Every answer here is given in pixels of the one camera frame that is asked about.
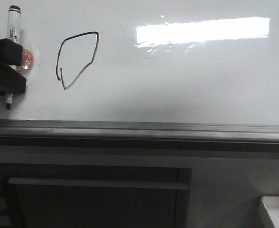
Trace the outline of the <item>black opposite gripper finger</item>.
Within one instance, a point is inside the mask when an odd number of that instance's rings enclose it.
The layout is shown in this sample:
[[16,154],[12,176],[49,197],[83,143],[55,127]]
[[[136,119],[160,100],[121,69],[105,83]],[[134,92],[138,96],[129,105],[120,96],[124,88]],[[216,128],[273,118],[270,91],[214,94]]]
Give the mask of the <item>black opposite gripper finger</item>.
[[26,78],[10,66],[0,65],[0,95],[23,94],[26,82]]
[[20,66],[23,47],[10,39],[0,39],[0,65]]

